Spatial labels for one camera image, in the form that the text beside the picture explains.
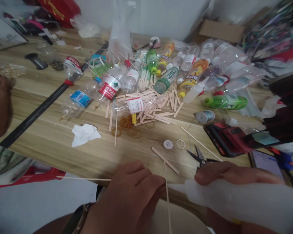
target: person's left hand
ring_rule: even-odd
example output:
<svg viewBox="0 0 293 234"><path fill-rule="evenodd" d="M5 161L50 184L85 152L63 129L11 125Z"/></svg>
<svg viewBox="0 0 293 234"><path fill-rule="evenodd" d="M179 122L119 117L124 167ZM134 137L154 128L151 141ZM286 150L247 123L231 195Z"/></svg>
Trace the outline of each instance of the person's left hand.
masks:
<svg viewBox="0 0 293 234"><path fill-rule="evenodd" d="M153 175L140 161L121 166L105 194L91 207L80 233L144 232L165 191L164 184L163 177Z"/></svg>

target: blue bottle label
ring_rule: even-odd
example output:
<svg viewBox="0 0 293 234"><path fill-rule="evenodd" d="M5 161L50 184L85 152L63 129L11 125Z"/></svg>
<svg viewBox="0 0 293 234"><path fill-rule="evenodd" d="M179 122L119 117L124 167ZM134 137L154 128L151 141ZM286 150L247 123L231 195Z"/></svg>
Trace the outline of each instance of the blue bottle label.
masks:
<svg viewBox="0 0 293 234"><path fill-rule="evenodd" d="M90 97L88 97L85 93L77 90L76 92L74 92L72 94L72 96L70 97L70 99L76 103L77 105L79 105L80 107L87 107L91 101Z"/></svg>

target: phone screen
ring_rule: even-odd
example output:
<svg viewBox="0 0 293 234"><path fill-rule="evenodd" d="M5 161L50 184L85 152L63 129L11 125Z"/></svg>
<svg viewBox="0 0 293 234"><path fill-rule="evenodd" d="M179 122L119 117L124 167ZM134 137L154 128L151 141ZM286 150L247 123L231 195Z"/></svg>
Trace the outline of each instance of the phone screen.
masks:
<svg viewBox="0 0 293 234"><path fill-rule="evenodd" d="M275 175L279 176L282 180L284 180L277 160L273 156L257 150L254 150L252 153L256 168L261 168L270 171Z"/></svg>

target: hand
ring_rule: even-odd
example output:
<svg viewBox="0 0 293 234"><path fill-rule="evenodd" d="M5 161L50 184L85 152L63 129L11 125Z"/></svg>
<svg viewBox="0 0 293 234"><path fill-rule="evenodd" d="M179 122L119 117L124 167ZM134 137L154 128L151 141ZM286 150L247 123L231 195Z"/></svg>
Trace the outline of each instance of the hand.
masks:
<svg viewBox="0 0 293 234"><path fill-rule="evenodd" d="M142 162L121 166L105 194L89 211L81 234L142 233L151 221L165 179L153 175Z"/></svg>
<svg viewBox="0 0 293 234"><path fill-rule="evenodd" d="M216 179L225 179L233 184L271 183L284 184L278 176L266 170L238 167L230 162L207 163L198 170L194 179L200 185L208 185ZM207 219L216 234L275 234L275 232L251 223L242 222L241 225L225 220L211 209L207 209Z"/></svg>

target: red bag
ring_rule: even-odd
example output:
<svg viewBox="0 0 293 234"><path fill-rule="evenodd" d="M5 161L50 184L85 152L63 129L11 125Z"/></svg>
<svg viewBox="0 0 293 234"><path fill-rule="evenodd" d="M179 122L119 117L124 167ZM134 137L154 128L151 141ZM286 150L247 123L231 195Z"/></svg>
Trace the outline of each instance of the red bag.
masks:
<svg viewBox="0 0 293 234"><path fill-rule="evenodd" d="M38 0L38 2L54 16L63 28L72 28L70 19L80 14L80 8L74 0Z"/></svg>

